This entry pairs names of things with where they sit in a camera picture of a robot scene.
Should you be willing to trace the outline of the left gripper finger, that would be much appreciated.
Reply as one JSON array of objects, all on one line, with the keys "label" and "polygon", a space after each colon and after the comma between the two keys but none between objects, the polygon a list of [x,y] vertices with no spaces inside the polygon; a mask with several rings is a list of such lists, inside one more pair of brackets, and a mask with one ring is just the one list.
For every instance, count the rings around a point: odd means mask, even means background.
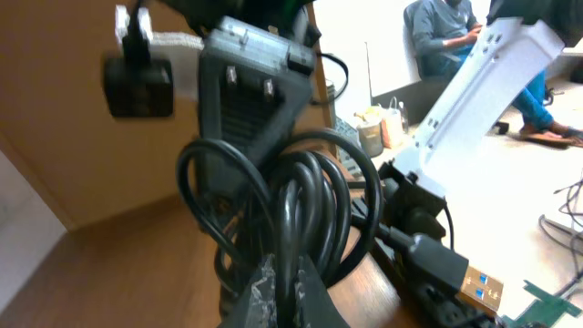
[{"label": "left gripper finger", "polygon": [[347,328],[309,258],[301,257],[288,288],[281,292],[275,256],[270,254],[227,311],[219,328],[298,327]]},{"label": "left gripper finger", "polygon": [[199,134],[260,166],[291,134],[312,98],[307,46],[223,17],[199,55]]}]

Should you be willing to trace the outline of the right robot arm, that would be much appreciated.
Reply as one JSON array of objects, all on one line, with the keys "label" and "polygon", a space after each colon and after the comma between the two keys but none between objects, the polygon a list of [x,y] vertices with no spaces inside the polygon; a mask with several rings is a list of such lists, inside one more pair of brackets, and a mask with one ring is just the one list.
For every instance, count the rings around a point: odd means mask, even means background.
[{"label": "right robot arm", "polygon": [[445,195],[505,109],[582,37],[579,1],[495,1],[486,26],[414,142],[380,168],[385,213],[373,256],[398,270],[431,327],[495,327],[502,285],[442,243]]}]

